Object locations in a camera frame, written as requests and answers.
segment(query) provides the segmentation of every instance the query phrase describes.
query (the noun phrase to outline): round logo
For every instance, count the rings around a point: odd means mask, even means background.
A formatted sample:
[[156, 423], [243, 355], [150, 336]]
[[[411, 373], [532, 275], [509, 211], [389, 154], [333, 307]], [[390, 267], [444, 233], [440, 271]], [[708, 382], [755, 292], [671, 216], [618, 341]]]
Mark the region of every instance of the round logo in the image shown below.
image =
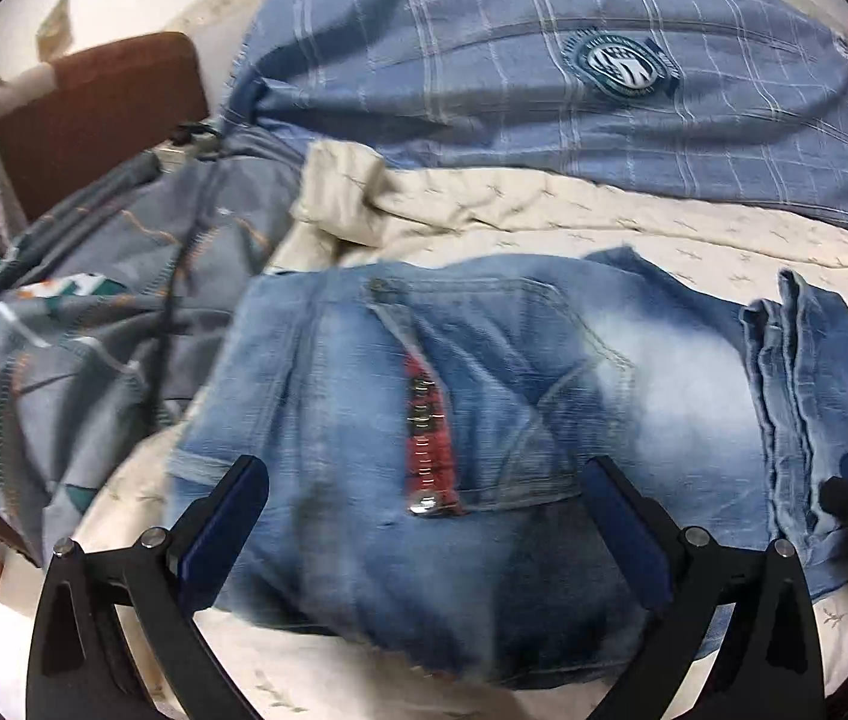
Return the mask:
[[581, 79], [617, 98], [641, 98], [658, 89], [673, 94], [680, 79], [673, 60], [651, 39], [585, 29], [567, 42], [564, 60]]

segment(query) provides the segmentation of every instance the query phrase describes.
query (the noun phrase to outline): jeans back pocket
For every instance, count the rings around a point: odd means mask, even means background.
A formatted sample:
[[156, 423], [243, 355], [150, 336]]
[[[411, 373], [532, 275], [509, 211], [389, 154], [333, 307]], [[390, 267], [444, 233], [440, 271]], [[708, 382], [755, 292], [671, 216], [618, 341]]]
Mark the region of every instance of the jeans back pocket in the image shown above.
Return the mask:
[[633, 365], [560, 290], [528, 278], [373, 279], [368, 303], [435, 377], [466, 511], [579, 494], [579, 463], [619, 455]]

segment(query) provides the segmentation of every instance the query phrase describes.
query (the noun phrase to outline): blue denim jeans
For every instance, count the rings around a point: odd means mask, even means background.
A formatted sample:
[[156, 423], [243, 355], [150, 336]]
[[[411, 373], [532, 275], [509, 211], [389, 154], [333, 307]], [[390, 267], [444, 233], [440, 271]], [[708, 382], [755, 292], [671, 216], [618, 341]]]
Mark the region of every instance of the blue denim jeans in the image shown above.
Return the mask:
[[[172, 520], [243, 453], [271, 496], [218, 599], [428, 669], [542, 688], [619, 670], [646, 613], [579, 497], [610, 455], [681, 526], [848, 580], [816, 483], [848, 450], [848, 310], [694, 293], [631, 250], [254, 280], [171, 461]], [[404, 358], [443, 394], [463, 517], [406, 509]], [[726, 615], [707, 646], [723, 634]]]

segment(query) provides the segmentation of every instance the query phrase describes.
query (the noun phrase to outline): bed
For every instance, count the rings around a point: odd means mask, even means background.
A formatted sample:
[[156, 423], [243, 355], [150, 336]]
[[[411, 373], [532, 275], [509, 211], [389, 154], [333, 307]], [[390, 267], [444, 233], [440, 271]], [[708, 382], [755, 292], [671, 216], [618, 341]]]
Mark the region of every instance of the bed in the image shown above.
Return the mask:
[[[224, 18], [236, 18], [240, 7], [253, 0], [228, 1], [230, 10], [217, 11]], [[848, 7], [843, 0], [786, 1], [838, 37], [846, 34]], [[205, 1], [178, 20], [194, 36], [198, 50], [212, 28], [211, 11], [214, 1]], [[214, 53], [220, 56], [216, 44]], [[236, 53], [239, 71], [245, 52]], [[216, 69], [208, 65], [203, 71], [205, 79], [216, 74], [220, 80], [224, 73], [219, 59]], [[270, 269], [305, 271], [377, 260], [432, 267], [502, 251], [580, 257], [628, 245], [694, 290], [719, 298], [742, 303], [775, 298], [777, 271], [786, 267], [839, 293], [848, 304], [848, 231], [822, 220], [733, 202], [675, 200], [537, 170], [472, 167], [453, 175], [446, 170], [392, 170], [379, 153], [357, 143], [317, 139], [305, 154], [289, 232], [272, 256], [266, 250]], [[357, 191], [355, 177], [379, 189]], [[442, 193], [449, 203], [435, 201]], [[188, 414], [199, 408], [198, 397]], [[75, 533], [86, 550], [125, 546], [146, 527], [161, 523], [166, 462], [185, 425], [182, 420], [145, 439], [110, 475]], [[848, 678], [848, 586], [819, 601], [816, 617], [831, 693]], [[152, 695], [172, 706], [173, 697], [134, 620], [124, 622]], [[253, 628], [220, 610], [200, 613], [198, 625], [235, 683], [267, 717], [484, 712], [515, 719], [579, 718], [607, 689], [598, 682], [511, 693], [432, 678], [412, 670], [401, 656], [336, 638]], [[694, 702], [712, 662], [709, 656], [691, 669], [669, 716]], [[323, 678], [319, 688], [313, 685], [314, 672]]]

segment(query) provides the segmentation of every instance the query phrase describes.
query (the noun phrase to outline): metal button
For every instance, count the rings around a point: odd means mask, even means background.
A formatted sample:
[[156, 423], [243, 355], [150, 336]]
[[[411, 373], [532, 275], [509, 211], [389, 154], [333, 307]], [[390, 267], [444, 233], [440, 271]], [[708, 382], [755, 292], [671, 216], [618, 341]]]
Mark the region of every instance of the metal button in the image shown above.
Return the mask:
[[440, 493], [436, 490], [417, 490], [411, 493], [407, 503], [407, 510], [418, 517], [433, 514], [440, 509]]
[[711, 535], [704, 528], [687, 528], [684, 532], [684, 538], [691, 546], [705, 547], [711, 542]]
[[57, 557], [65, 557], [73, 552], [73, 541], [70, 538], [61, 538], [54, 544], [54, 555]]
[[781, 557], [793, 557], [797, 554], [793, 544], [785, 538], [778, 538], [777, 541], [774, 541], [774, 550]]
[[140, 535], [140, 543], [147, 549], [153, 549], [163, 544], [167, 540], [167, 531], [163, 528], [147, 528]]

